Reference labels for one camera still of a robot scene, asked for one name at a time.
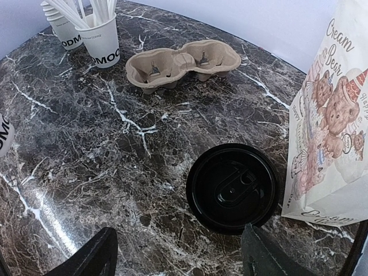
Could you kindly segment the white paper coffee cup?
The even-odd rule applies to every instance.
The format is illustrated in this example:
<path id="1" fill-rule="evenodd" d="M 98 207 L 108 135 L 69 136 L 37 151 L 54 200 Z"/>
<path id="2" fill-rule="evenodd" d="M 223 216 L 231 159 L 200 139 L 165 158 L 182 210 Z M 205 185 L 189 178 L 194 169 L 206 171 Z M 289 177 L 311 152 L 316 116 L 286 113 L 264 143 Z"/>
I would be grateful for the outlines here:
<path id="1" fill-rule="evenodd" d="M 10 149 L 14 140 L 14 134 L 14 126 L 3 114 L 1 114 L 0 157 L 5 156 Z"/>

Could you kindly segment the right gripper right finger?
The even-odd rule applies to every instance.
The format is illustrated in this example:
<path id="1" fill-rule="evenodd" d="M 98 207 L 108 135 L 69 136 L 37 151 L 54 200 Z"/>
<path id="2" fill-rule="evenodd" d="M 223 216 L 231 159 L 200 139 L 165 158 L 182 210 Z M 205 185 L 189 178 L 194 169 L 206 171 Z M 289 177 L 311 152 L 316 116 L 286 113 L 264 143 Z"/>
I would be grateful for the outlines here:
<path id="1" fill-rule="evenodd" d="M 244 275 L 313 275 L 251 224 L 245 226 L 241 236 L 241 254 Z"/>

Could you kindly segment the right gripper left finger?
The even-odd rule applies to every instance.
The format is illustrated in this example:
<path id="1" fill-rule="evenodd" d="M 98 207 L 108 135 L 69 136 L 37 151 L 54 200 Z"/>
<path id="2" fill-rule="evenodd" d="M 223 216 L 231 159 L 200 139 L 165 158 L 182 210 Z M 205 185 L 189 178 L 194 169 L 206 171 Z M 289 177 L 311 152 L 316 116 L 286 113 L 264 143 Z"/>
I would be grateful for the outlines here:
<path id="1" fill-rule="evenodd" d="M 114 228 L 104 227 L 49 275 L 110 275 L 117 266 L 118 240 Z"/>

